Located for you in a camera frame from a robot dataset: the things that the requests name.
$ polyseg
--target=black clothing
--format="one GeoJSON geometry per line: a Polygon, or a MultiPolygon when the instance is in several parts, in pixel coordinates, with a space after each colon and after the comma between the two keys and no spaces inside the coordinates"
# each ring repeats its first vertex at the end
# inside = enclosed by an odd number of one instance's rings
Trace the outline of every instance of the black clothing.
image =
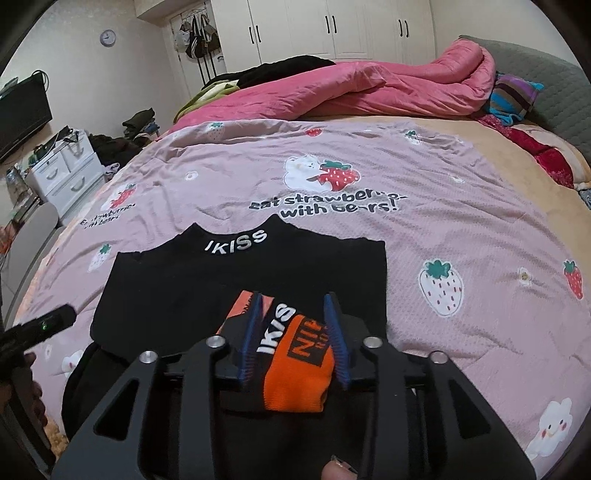
{"type": "Polygon", "coordinates": [[[339,240],[277,215],[233,235],[193,224],[153,250],[117,254],[90,336],[128,362],[147,349],[183,353],[215,333],[248,290],[317,320],[324,317],[324,295],[334,291],[343,312],[385,338],[386,274],[383,242],[339,240]]]}
{"type": "Polygon", "coordinates": [[[105,167],[118,163],[125,167],[142,149],[126,138],[111,138],[106,135],[89,135],[88,139],[99,161],[105,167]]]}
{"type": "MultiPolygon", "coordinates": [[[[243,290],[276,297],[320,322],[323,296],[334,291],[344,313],[385,338],[386,283],[383,242],[339,240],[277,215],[233,235],[192,225],[153,250],[118,254],[91,327],[95,342],[66,386],[66,433],[72,437],[140,352],[181,352],[214,334],[243,290]]],[[[177,388],[158,387],[146,434],[146,468],[166,478],[177,475],[177,388]]],[[[232,480],[319,478],[331,455],[359,465],[370,399],[344,393],[335,381],[320,414],[230,411],[218,398],[224,474],[232,480]]]]}
{"type": "Polygon", "coordinates": [[[262,83],[273,82],[299,73],[309,72],[310,70],[321,69],[323,67],[330,67],[332,65],[335,65],[335,63],[331,60],[320,59],[311,55],[302,55],[277,61],[275,63],[263,63],[258,67],[253,67],[244,70],[243,72],[218,75],[207,82],[203,88],[221,80],[226,80],[228,82],[238,80],[237,87],[240,88],[240,90],[243,90],[262,83]]]}
{"type": "Polygon", "coordinates": [[[136,135],[142,131],[143,127],[154,120],[154,117],[155,113],[154,109],[152,108],[136,113],[133,117],[122,124],[124,127],[126,127],[125,137],[129,139],[135,138],[136,135]]]}

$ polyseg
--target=orange sock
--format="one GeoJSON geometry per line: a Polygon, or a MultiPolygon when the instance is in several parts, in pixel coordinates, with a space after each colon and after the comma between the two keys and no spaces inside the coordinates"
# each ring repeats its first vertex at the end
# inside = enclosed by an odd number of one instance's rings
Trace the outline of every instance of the orange sock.
{"type": "MultiPolygon", "coordinates": [[[[243,291],[228,319],[245,314],[251,300],[252,293],[243,291]]],[[[257,335],[267,342],[261,342],[255,354],[255,376],[246,391],[221,395],[222,407],[236,411],[323,411],[335,367],[326,326],[272,297],[263,297],[263,315],[262,332],[257,335]]]]}
{"type": "Polygon", "coordinates": [[[273,411],[321,412],[335,359],[326,326],[296,315],[286,328],[265,375],[265,408],[273,411]]]}

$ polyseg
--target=striped pillow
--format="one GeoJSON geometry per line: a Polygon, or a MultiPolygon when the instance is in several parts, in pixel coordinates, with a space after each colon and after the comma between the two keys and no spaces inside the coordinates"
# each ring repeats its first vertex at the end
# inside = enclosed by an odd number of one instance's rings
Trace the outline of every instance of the striped pillow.
{"type": "Polygon", "coordinates": [[[513,125],[524,119],[543,88],[541,83],[528,82],[515,75],[497,72],[491,98],[482,109],[492,113],[503,125],[513,125]]]}

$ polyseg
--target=fingernail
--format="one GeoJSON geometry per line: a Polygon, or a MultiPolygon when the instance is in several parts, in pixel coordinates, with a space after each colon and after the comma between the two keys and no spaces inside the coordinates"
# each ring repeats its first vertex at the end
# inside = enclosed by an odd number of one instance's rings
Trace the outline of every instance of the fingernail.
{"type": "Polygon", "coordinates": [[[330,460],[333,461],[334,463],[336,463],[337,465],[339,465],[339,467],[344,468],[345,470],[348,470],[349,472],[354,473],[355,475],[357,475],[357,470],[355,470],[347,462],[342,461],[336,455],[333,455],[332,457],[330,457],[330,460]]]}

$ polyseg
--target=white wardrobe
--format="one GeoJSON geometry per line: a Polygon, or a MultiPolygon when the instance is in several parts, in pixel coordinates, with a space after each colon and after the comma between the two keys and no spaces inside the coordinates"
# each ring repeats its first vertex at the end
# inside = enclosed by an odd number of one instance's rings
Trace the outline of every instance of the white wardrobe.
{"type": "Polygon", "coordinates": [[[229,72],[296,55],[423,64],[435,59],[429,0],[212,0],[229,72]]]}

